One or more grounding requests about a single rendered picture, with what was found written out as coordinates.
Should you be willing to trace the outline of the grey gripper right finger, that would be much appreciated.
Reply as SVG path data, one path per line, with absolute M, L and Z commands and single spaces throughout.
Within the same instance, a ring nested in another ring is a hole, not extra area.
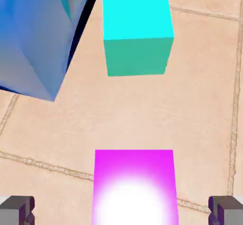
M 208 225 L 243 225 L 243 196 L 210 196 Z

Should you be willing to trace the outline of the small magenta cube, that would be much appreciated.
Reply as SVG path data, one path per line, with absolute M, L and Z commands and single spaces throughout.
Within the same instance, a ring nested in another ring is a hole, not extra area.
M 172 150 L 96 150 L 91 225 L 179 225 Z

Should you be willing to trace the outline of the small cyan cube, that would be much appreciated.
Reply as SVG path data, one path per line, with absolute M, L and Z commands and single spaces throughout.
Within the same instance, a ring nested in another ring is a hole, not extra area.
M 168 0 L 103 0 L 108 76 L 164 74 L 173 41 Z

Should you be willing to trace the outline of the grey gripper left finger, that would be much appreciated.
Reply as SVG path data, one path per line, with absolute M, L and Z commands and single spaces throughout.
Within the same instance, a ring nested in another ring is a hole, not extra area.
M 0 225 L 35 225 L 33 196 L 0 196 Z

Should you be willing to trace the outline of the large blue box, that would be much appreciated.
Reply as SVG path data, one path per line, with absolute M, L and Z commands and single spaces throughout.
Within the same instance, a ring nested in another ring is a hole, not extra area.
M 0 90 L 54 101 L 96 0 L 0 0 Z

